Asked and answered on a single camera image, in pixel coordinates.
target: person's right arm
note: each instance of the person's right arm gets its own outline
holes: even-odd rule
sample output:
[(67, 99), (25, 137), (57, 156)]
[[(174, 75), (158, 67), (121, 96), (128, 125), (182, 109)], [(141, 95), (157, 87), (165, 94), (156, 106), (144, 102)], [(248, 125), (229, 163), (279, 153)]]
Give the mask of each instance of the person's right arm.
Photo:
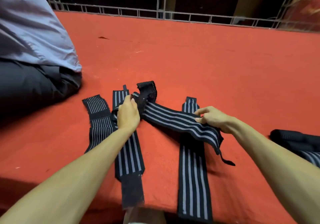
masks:
[(320, 222), (320, 169), (214, 107), (198, 109), (199, 123), (232, 134), (258, 166), (278, 200), (297, 223)]

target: red floor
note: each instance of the red floor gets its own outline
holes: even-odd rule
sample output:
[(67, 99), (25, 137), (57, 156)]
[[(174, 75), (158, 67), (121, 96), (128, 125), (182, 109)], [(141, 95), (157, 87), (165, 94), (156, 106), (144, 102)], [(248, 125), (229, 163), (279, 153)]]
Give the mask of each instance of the red floor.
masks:
[[(317, 34), (57, 13), (83, 65), (83, 88), (65, 102), (40, 110), (0, 132), (0, 208), (81, 156), (89, 117), (82, 99), (154, 80), (157, 103), (180, 110), (186, 96), (213, 105), (268, 135), (273, 129), (320, 135)], [(145, 204), (176, 212), (179, 146), (145, 121), (138, 135), (146, 170)], [(213, 217), (225, 223), (294, 223), (250, 157), (230, 135), (224, 165), (206, 145)], [(119, 209), (121, 186), (111, 167), (90, 214), (99, 221)]]

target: metal frame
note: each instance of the metal frame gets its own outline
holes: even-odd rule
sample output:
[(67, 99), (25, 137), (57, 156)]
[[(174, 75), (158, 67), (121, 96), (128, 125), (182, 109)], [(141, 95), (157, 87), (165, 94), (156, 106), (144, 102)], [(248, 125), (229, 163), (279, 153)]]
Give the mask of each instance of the metal frame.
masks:
[[(166, 0), (164, 0), (164, 7), (163, 9), (160, 9), (160, 0), (157, 0), (157, 9), (156, 10), (148, 10), (148, 9), (139, 9), (139, 8), (122, 8), (122, 7), (110, 7), (110, 6), (97, 6), (97, 5), (87, 5), (87, 4), (77, 4), (77, 3), (64, 3), (60, 0), (48, 0), (49, 4), (55, 7), (58, 11), (72, 11), (70, 10), (69, 6), (78, 6), (79, 10), (81, 10), (82, 13), (88, 13), (88, 14), (101, 14), (101, 15), (107, 15), (107, 16), (122, 16), (122, 17), (135, 17), (135, 18), (144, 18), (144, 19), (156, 19), (156, 20), (170, 20), (170, 21), (177, 21), (177, 22), (187, 22), (187, 23), (199, 23), (199, 24), (215, 24), (215, 25), (226, 25), (226, 26), (235, 26), (235, 27), (259, 27), (259, 28), (266, 28), (266, 29), (279, 29), (279, 30), (290, 30), (290, 31), (298, 31), (298, 32), (311, 32), (311, 29), (315, 25), (320, 25), (320, 23), (309, 23), (309, 22), (300, 22), (300, 21), (289, 21), (289, 20), (283, 20), (283, 17), (287, 11), (287, 9), (291, 6), (292, 0), (284, 0), (282, 3), (282, 6), (278, 12), (278, 15), (276, 19), (261, 19), (261, 18), (248, 18), (248, 17), (242, 17), (242, 16), (220, 16), (220, 15), (209, 15), (209, 14), (197, 14), (197, 13), (184, 13), (184, 12), (173, 12), (173, 11), (166, 11)], [(88, 8), (99, 8), (99, 12), (88, 12)], [(114, 9), (117, 11), (117, 14), (110, 14), (105, 13), (105, 8), (108, 9)], [(123, 11), (130, 10), (130, 11), (136, 11), (136, 16), (128, 16), (123, 15)], [(140, 12), (152, 12), (155, 14), (154, 17), (146, 17), (141, 16)], [(176, 20), (174, 19), (175, 14), (184, 14), (189, 15), (189, 20)], [(193, 21), (191, 18), (192, 16), (202, 16), (202, 17), (208, 17), (207, 22), (198, 22)], [(227, 18), (230, 19), (230, 23), (213, 23), (212, 18)], [(238, 21), (252, 21), (251, 25), (238, 25)], [(259, 26), (259, 22), (273, 22), (271, 28)], [(310, 25), (309, 30), (300, 30), (295, 29), (295, 24), (303, 24), (303, 25)]]

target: person's left hand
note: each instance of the person's left hand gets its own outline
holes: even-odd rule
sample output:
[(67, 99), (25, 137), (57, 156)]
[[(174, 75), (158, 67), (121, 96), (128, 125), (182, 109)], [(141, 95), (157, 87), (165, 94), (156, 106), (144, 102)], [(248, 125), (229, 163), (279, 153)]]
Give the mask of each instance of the person's left hand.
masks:
[(119, 106), (118, 129), (126, 129), (133, 133), (139, 125), (140, 116), (137, 103), (134, 99), (130, 100), (130, 95), (126, 96), (122, 105)]

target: forearm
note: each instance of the forearm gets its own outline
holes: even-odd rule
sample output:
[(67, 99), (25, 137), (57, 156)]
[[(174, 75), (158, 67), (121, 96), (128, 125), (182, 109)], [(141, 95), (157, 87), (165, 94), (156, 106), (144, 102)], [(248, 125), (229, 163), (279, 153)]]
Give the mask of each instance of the forearm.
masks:
[(320, 169), (232, 118), (229, 129), (298, 223), (320, 219)]
[(132, 132), (119, 129), (20, 199), (3, 223), (79, 223)]

